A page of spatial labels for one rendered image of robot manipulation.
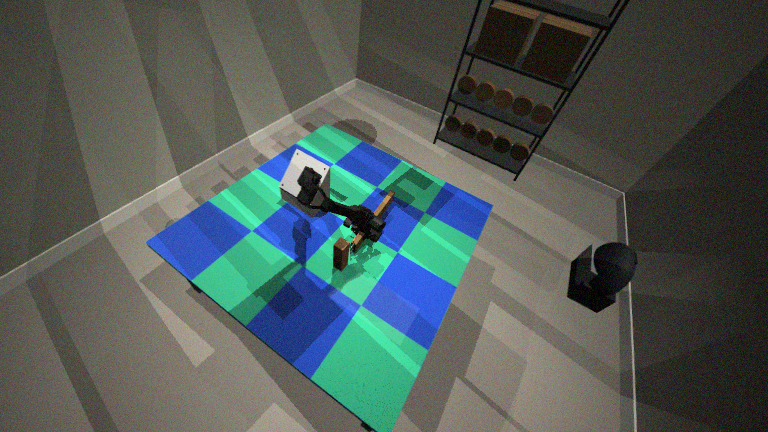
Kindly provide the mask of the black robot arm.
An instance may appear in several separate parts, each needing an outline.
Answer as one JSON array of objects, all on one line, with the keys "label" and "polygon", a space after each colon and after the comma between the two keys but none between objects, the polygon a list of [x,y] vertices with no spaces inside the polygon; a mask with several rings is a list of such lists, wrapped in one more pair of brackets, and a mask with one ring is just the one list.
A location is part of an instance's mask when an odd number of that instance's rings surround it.
[{"label": "black robot arm", "polygon": [[[309,209],[320,209],[326,213],[331,212],[344,217],[348,217],[354,224],[364,228],[366,228],[368,225],[378,233],[384,229],[386,222],[380,219],[378,216],[374,215],[374,213],[365,206],[347,206],[328,198],[323,189],[317,186],[321,177],[322,176],[314,171],[313,168],[309,168],[308,166],[304,167],[297,180],[298,185],[301,186],[301,190],[298,193],[296,199],[300,204],[306,206]],[[318,190],[322,194],[324,200],[320,206],[311,206],[310,203]]]}]

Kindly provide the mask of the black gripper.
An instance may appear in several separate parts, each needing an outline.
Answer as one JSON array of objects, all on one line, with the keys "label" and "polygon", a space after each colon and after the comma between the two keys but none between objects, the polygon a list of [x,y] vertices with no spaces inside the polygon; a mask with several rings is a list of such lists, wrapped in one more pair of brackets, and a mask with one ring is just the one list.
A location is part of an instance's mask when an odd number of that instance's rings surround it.
[{"label": "black gripper", "polygon": [[352,231],[352,232],[353,232],[355,235],[357,235],[359,231],[361,231],[362,233],[365,233],[365,234],[364,234],[364,236],[363,236],[363,240],[365,240],[365,239],[370,239],[370,240],[371,240],[371,241],[373,241],[373,242],[377,242],[377,241],[379,240],[379,238],[381,237],[381,235],[382,235],[382,231],[381,231],[380,233],[378,233],[378,232],[376,232],[374,229],[372,229],[371,227],[369,227],[368,225],[366,226],[366,228],[364,228],[364,227],[361,227],[361,226],[359,226],[359,225],[357,225],[357,224],[354,224],[353,222],[351,222],[351,221],[350,221],[350,219],[349,219],[348,217],[347,217],[347,218],[344,220],[344,222],[343,222],[343,226],[345,226],[345,227],[347,227],[347,228],[350,228],[350,225],[351,225],[351,224],[352,224],[352,226],[351,226],[351,227],[352,227],[352,228],[351,228],[351,231]]}]

